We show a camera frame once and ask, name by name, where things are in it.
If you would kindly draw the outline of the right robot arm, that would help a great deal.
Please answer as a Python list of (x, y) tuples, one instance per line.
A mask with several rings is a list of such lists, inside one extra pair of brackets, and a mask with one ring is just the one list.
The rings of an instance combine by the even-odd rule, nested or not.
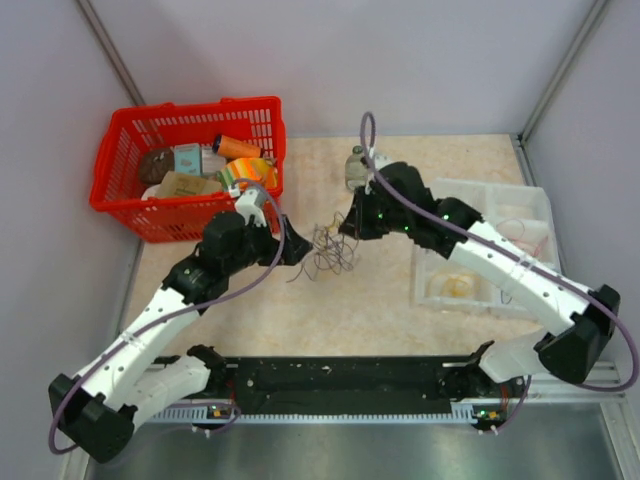
[(611, 339), (619, 294), (573, 282), (517, 248), (483, 215), (455, 197), (436, 199), (418, 171), (392, 162), (355, 187), (340, 233), (356, 240), (406, 235), (511, 296), (542, 328), (480, 349), (466, 380), (487, 396), (515, 377), (547, 372), (583, 383)]

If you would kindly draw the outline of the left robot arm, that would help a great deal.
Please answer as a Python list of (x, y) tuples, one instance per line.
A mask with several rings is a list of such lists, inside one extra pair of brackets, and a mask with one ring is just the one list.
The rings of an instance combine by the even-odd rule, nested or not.
[(311, 251), (288, 218), (274, 237), (256, 216), (224, 211), (206, 225), (194, 250), (176, 263), (136, 320), (92, 363), (74, 376), (58, 375), (48, 387), (52, 433), (62, 432), (93, 460), (116, 458), (136, 430), (178, 400), (201, 392), (216, 396), (227, 374), (222, 357), (199, 347), (167, 371), (146, 369), (206, 310), (231, 298), (230, 278), (253, 265), (271, 272), (299, 264)]

